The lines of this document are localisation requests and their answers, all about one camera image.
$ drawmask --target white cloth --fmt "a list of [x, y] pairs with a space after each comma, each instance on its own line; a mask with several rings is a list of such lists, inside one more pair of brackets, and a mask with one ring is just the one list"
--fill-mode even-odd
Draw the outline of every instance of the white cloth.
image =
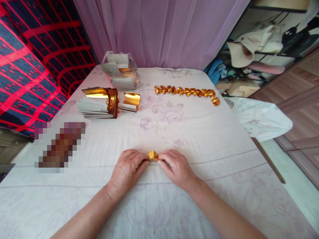
[[[57, 130], [47, 129], [0, 184], [1, 238], [49, 238], [79, 211], [111, 177], [120, 153], [175, 148], [194, 172], [269, 238], [315, 238], [266, 160], [207, 75], [192, 69], [139, 68], [137, 113], [117, 119], [84, 119], [76, 101], [81, 89], [108, 87], [96, 66], [52, 120], [86, 122], [70, 168], [36, 173], [34, 162]], [[154, 85], [214, 89], [220, 98], [156, 95]], [[196, 204], [174, 186], [157, 163], [150, 163], [138, 184], [118, 205], [98, 238], [218, 238]]]

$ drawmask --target purple curtain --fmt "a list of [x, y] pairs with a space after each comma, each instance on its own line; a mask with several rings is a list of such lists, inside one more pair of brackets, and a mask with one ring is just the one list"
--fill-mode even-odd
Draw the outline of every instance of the purple curtain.
[[101, 62], [131, 53], [138, 67], [203, 70], [249, 0], [74, 0]]

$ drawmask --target white bedsheet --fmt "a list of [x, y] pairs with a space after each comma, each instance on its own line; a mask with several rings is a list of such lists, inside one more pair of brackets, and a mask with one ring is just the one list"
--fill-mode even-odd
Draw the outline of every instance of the white bedsheet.
[[[76, 101], [88, 87], [109, 87], [96, 66], [52, 120], [86, 122], [70, 168], [37, 173], [34, 162], [46, 150], [54, 129], [25, 154], [0, 184], [0, 237], [49, 238], [105, 185], [120, 153], [174, 148], [194, 172], [269, 238], [315, 238], [266, 160], [216, 90], [209, 98], [160, 94], [154, 85], [215, 89], [207, 75], [192, 69], [139, 68], [137, 113], [117, 119], [84, 119]], [[98, 238], [218, 238], [192, 199], [173, 185], [157, 163], [138, 182], [103, 226]]]

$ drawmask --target cardboard box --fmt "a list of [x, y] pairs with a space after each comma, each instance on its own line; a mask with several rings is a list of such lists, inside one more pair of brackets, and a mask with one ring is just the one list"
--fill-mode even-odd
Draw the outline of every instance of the cardboard box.
[[259, 90], [260, 86], [253, 81], [236, 81], [227, 89], [230, 96], [249, 97], [251, 94]]
[[225, 90], [231, 87], [232, 83], [229, 80], [219, 80], [216, 86], [216, 89], [219, 91], [220, 94], [224, 93]]

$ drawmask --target white plastic bag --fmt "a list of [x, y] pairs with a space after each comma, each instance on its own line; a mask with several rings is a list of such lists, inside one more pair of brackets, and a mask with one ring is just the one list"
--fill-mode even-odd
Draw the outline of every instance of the white plastic bag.
[[249, 136], [259, 142], [281, 136], [292, 128], [292, 121], [275, 104], [241, 97], [224, 99]]
[[139, 82], [137, 65], [131, 54], [114, 54], [107, 51], [101, 63], [102, 71], [110, 77], [113, 86], [119, 90], [133, 90]]

